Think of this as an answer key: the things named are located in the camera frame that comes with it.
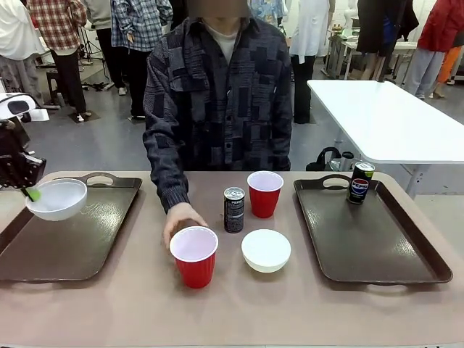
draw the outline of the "red plastic cup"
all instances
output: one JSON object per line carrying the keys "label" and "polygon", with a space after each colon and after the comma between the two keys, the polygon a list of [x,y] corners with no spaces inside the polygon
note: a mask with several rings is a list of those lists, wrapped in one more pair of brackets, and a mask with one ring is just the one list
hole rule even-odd
{"label": "red plastic cup", "polygon": [[183,282],[194,289],[210,283],[217,249],[218,236],[209,228],[199,226],[177,232],[169,244]]}
{"label": "red plastic cup", "polygon": [[247,181],[253,214],[262,219],[273,216],[283,186],[282,177],[262,171],[252,173]]}

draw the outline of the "brown tray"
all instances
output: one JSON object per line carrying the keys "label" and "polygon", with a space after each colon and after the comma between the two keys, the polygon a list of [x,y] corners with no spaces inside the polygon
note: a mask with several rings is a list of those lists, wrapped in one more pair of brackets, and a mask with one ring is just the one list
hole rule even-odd
{"label": "brown tray", "polygon": [[294,182],[323,274],[332,281],[376,285],[446,283],[452,271],[380,181],[364,204],[347,188],[327,186],[333,174]]}
{"label": "brown tray", "polygon": [[112,183],[89,185],[86,206],[70,219],[41,220],[24,209],[0,233],[0,281],[82,281],[101,268],[142,180],[92,173]]}

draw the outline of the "soda can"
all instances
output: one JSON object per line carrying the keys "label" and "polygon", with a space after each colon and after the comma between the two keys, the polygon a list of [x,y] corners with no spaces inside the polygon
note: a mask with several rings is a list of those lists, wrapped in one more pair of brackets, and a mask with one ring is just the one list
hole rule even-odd
{"label": "soda can", "polygon": [[224,229],[238,233],[244,229],[245,191],[229,187],[224,191]]}
{"label": "soda can", "polygon": [[348,186],[347,199],[353,204],[362,204],[368,194],[370,180],[376,171],[376,167],[367,162],[355,164],[353,176]]}

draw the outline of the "red plaid shirt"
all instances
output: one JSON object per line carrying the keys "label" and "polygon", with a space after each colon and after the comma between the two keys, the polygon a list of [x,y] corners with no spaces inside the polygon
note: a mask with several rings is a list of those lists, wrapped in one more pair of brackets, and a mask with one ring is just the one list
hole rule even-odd
{"label": "red plaid shirt", "polygon": [[86,8],[80,0],[29,0],[28,7],[50,49],[79,47],[77,27],[87,22]]}

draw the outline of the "person's hand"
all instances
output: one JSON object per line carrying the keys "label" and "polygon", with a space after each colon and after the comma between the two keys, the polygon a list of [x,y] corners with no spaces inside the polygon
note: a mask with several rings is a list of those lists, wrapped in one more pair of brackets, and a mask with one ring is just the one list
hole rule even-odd
{"label": "person's hand", "polygon": [[162,232],[166,249],[169,249],[171,238],[179,232],[180,229],[192,222],[194,225],[208,227],[203,217],[201,217],[189,203],[179,203],[169,209],[166,217],[165,230]]}

